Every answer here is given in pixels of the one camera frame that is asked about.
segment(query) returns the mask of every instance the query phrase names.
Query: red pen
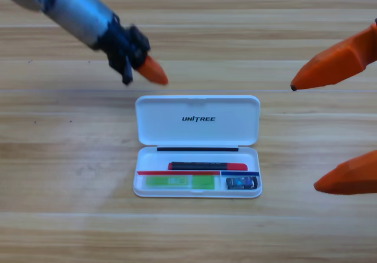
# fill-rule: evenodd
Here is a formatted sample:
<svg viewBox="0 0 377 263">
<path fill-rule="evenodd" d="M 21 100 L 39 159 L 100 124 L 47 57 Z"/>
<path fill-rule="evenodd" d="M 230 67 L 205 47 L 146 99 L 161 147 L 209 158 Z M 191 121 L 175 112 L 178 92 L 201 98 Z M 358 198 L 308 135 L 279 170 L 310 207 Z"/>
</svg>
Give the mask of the red pen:
<svg viewBox="0 0 377 263">
<path fill-rule="evenodd" d="M 242 163 L 218 162 L 171 162 L 168 170 L 215 170 L 215 171 L 247 171 L 247 165 Z"/>
</svg>

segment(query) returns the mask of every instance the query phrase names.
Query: green card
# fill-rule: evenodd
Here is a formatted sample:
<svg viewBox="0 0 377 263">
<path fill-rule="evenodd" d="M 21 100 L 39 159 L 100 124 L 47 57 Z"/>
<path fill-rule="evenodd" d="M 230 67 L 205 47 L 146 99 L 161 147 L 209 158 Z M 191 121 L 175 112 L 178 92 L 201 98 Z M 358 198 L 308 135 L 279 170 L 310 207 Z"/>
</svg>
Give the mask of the green card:
<svg viewBox="0 0 377 263">
<path fill-rule="evenodd" d="M 193 189 L 214 189 L 214 175 L 193 175 Z"/>
<path fill-rule="evenodd" d="M 147 177 L 148 187 L 186 187 L 189 185 L 188 182 L 188 176 Z"/>
</svg>

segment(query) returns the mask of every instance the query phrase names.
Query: red strip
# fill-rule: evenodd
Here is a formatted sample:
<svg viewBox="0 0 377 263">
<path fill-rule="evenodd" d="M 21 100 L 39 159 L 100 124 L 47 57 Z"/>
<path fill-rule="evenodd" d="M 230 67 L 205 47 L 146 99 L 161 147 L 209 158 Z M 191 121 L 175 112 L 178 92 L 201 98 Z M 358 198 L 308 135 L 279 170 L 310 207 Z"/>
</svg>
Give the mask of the red strip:
<svg viewBox="0 0 377 263">
<path fill-rule="evenodd" d="M 220 171 L 138 171 L 139 175 L 220 175 Z"/>
</svg>

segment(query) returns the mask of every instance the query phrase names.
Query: wood grain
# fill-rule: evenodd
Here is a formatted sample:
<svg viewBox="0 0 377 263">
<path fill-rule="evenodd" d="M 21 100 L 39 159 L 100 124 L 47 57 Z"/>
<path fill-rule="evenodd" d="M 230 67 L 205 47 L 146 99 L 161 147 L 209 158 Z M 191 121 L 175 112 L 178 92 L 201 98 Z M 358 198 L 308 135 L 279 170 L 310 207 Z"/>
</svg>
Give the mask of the wood grain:
<svg viewBox="0 0 377 263">
<path fill-rule="evenodd" d="M 377 261 L 377 198 L 317 192 L 376 149 L 377 66 L 293 93 L 315 53 L 368 27 L 375 0 L 103 0 L 147 34 L 170 84 L 125 87 L 100 52 L 0 0 L 0 261 Z M 250 94 L 263 193 L 148 199 L 132 189 L 142 95 Z"/>
</svg>

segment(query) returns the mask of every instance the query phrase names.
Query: orange fingertip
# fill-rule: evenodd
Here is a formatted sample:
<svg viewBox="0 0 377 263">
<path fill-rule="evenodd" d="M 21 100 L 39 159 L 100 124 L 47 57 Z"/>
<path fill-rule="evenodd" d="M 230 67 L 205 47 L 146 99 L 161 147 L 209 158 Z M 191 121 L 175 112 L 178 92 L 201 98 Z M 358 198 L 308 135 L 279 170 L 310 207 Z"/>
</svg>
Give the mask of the orange fingertip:
<svg viewBox="0 0 377 263">
<path fill-rule="evenodd" d="M 348 160 L 314 183 L 327 194 L 354 195 L 377 193 L 377 151 Z"/>
<path fill-rule="evenodd" d="M 147 55 L 144 64 L 136 69 L 143 77 L 145 77 L 150 82 L 154 82 L 160 85 L 167 85 L 168 78 L 164 70 L 151 56 Z"/>
<path fill-rule="evenodd" d="M 330 47 L 314 56 L 297 73 L 291 89 L 309 89 L 334 85 L 365 70 L 377 60 L 377 26 Z"/>
</svg>

